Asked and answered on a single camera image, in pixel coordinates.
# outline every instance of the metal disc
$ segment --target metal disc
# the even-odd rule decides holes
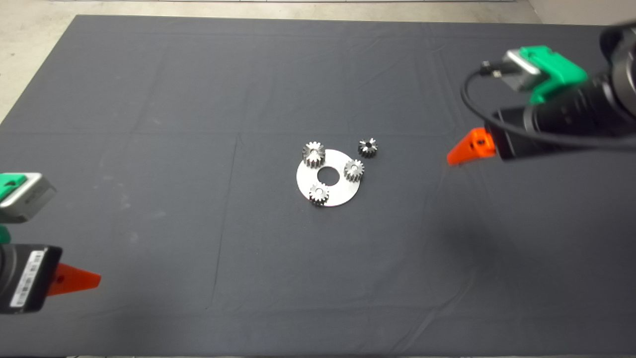
[[[329,199],[325,206],[338,206],[351,200],[360,187],[360,182],[350,182],[345,178],[345,164],[351,158],[338,150],[327,149],[324,155],[324,164],[319,168],[310,168],[303,161],[298,165],[296,171],[296,182],[298,189],[309,200],[309,189],[318,182],[318,172],[320,169],[329,167],[338,172],[340,178],[334,185],[329,186]]]

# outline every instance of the white sticker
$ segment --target white sticker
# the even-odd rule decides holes
[[[18,287],[15,289],[13,299],[11,299],[11,307],[23,307],[27,302],[27,297],[29,297],[33,281],[38,274],[39,266],[42,263],[43,257],[44,251],[42,250],[32,251],[29,255],[29,260],[27,260],[27,264],[24,266],[24,271],[22,271],[22,277],[20,277]]]

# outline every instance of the center hole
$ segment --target center hole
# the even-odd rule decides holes
[[[318,171],[318,181],[328,186],[335,185],[340,180],[340,174],[332,167],[323,167]]]

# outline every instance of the gear teeth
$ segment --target gear teeth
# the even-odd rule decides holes
[[[329,187],[323,183],[313,184],[309,189],[309,200],[317,206],[322,206],[329,199]]]
[[[358,142],[358,153],[365,158],[371,158],[378,152],[378,142],[373,138]]]
[[[358,182],[364,174],[364,164],[354,159],[345,164],[345,178],[350,182]]]
[[[303,147],[303,162],[310,168],[319,168],[324,164],[324,145],[311,141]]]

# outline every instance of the table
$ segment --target table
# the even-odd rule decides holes
[[[14,241],[102,283],[0,317],[0,355],[635,353],[633,156],[445,163],[481,61],[548,45],[598,71],[600,30],[76,17],[0,168],[59,191]],[[353,200],[310,205],[302,145],[367,136]]]

